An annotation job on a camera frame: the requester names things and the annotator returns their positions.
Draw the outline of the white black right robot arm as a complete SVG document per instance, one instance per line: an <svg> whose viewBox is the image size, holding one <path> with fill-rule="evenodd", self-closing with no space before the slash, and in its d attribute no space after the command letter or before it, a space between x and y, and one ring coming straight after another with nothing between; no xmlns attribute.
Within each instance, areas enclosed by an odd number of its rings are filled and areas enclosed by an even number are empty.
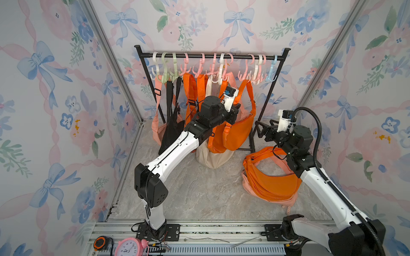
<svg viewBox="0 0 410 256"><path fill-rule="evenodd" d="M384 256L385 226L355 207L310 154L313 135L309 128L297 125L292 131L279 130L279 123L256 123L257 134L275 142L285 152L290 169L319 198L335 222L331 228L312 222L301 214L285 217L281 235L287 241L298 240L289 248L299 250L308 241L325 247L334 256Z"/></svg>

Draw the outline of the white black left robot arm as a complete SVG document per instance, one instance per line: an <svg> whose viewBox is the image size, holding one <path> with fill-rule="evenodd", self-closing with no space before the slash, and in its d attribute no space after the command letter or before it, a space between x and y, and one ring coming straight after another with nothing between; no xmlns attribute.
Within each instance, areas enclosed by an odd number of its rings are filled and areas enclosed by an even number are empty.
<svg viewBox="0 0 410 256"><path fill-rule="evenodd" d="M162 205L168 196L164 182L189 153L213 135L214 128L224 123L234 124L240 106L232 97L225 96L224 100L216 96L206 97L200 111L171 146L148 164L139 163L135 167L134 189L145 207L144 224L157 239L164 235L167 225Z"/></svg>

